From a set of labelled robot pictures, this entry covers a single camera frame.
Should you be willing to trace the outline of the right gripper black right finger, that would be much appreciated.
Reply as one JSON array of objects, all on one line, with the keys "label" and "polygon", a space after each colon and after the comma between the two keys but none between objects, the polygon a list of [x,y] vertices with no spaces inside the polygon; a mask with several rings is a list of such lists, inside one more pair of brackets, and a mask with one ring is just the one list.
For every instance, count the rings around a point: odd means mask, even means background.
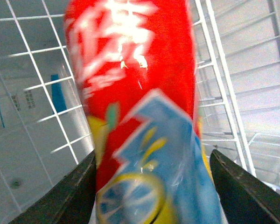
[{"label": "right gripper black right finger", "polygon": [[280,195],[218,150],[210,169],[230,224],[280,224]]}]

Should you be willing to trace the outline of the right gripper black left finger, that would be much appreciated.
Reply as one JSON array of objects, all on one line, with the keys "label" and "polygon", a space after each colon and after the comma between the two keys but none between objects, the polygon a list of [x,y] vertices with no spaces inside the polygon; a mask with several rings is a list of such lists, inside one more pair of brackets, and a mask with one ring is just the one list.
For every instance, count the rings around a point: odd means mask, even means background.
[{"label": "right gripper black left finger", "polygon": [[96,195],[96,158],[92,151],[46,195],[12,224],[87,224]]}]

